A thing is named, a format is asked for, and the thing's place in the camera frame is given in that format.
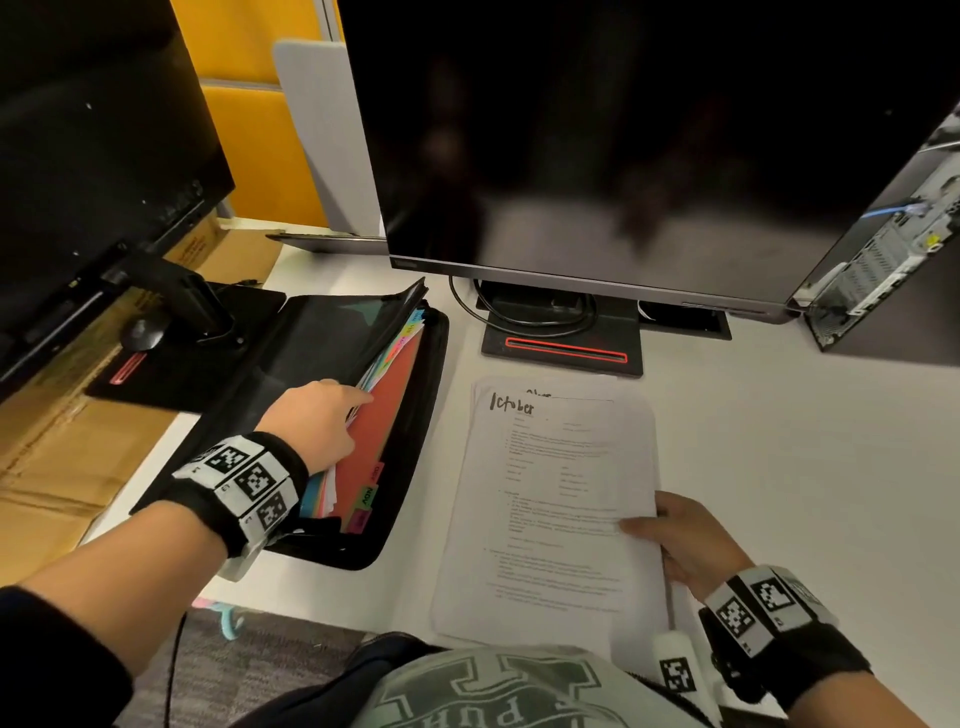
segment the monitor stand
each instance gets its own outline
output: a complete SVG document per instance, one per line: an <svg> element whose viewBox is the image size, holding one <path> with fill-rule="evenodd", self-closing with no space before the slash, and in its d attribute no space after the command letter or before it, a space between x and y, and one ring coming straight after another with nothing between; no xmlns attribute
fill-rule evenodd
<svg viewBox="0 0 960 728"><path fill-rule="evenodd" d="M569 291L484 281L480 290L500 313L521 321L562 321L582 310L582 297ZM509 324L492 314L489 319L516 333L487 326L481 352L487 356L519 359L567 369L642 376L639 313L636 301L607 296L594 297L597 317L586 331L558 338L538 339L536 334L563 331ZM477 302L477 308L487 310Z"/></svg>
<svg viewBox="0 0 960 728"><path fill-rule="evenodd" d="M118 285L160 294L158 306L129 326L160 321L162 336L151 348L120 351L86 393L181 412L203 414L246 371L244 363L257 356L286 301L277 291L207 283L176 263L141 253L108 275Z"/></svg>

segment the cardboard box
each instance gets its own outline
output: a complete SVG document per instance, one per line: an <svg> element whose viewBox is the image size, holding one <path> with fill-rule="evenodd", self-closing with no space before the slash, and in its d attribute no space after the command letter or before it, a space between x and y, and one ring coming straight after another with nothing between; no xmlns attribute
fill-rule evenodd
<svg viewBox="0 0 960 728"><path fill-rule="evenodd" d="M281 247L263 231L224 233L211 216L166 257L208 280L262 281ZM76 546L176 417L84 394L119 351L121 327L153 301L125 293L0 404L0 585Z"/></svg>

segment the black sleeve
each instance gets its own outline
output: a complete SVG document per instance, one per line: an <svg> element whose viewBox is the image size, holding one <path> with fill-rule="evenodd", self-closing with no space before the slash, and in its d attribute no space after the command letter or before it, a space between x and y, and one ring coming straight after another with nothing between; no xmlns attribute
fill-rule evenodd
<svg viewBox="0 0 960 728"><path fill-rule="evenodd" d="M19 587L0 589L0 645L0 702L12 724L109 726L133 695L112 652Z"/></svg>

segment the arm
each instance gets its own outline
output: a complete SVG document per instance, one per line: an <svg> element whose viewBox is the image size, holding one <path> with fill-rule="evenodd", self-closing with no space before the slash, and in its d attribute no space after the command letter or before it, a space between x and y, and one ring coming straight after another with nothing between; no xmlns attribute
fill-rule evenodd
<svg viewBox="0 0 960 728"><path fill-rule="evenodd" d="M312 382L285 392L256 431L278 437L309 473L318 473L352 452L347 414L371 400L332 379ZM72 618L137 674L227 555L224 540L194 511L159 500L20 586Z"/></svg>
<svg viewBox="0 0 960 728"><path fill-rule="evenodd" d="M663 570L706 602L754 562L701 503L657 492L656 518L621 522L624 532L659 544ZM797 728L926 728L869 672L838 672L804 692L787 712Z"/></svg>

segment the computer mouse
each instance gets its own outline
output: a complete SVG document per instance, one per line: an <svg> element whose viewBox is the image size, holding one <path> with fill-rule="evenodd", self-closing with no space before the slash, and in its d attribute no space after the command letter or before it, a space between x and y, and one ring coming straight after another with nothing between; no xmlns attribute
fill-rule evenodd
<svg viewBox="0 0 960 728"><path fill-rule="evenodd" d="M128 322L120 334L120 343L128 352L148 352L160 340L171 322L166 311L151 311Z"/></svg>

